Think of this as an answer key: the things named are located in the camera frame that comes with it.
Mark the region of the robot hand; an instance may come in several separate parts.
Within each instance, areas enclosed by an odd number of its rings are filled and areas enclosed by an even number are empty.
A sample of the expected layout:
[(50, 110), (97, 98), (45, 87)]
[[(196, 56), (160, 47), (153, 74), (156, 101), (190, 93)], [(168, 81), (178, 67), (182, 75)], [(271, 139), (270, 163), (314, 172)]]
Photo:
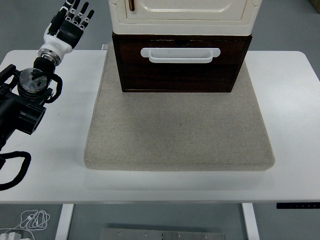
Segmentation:
[(95, 11), (88, 13), (88, 2), (85, 2), (80, 11), (79, 0), (67, 0), (51, 20), (44, 32), (43, 49), (56, 53), (59, 57), (70, 53), (79, 43)]

